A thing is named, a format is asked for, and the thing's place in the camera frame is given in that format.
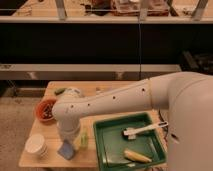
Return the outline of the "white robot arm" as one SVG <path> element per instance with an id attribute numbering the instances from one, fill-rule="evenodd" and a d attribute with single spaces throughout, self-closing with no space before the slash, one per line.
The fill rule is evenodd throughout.
<path id="1" fill-rule="evenodd" d="M 74 140 L 92 115 L 167 109 L 168 171 L 213 171 L 213 76 L 177 72 L 143 79 L 94 96 L 62 95 L 53 116 L 61 138 Z"/>

